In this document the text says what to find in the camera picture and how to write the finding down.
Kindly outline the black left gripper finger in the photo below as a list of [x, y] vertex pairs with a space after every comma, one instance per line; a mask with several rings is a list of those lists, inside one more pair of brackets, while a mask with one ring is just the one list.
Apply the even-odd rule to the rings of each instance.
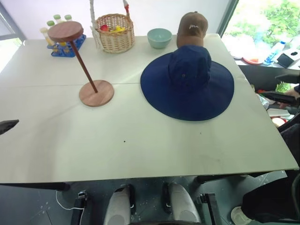
[[6, 133], [16, 126], [19, 120], [5, 120], [0, 122], [0, 135]]

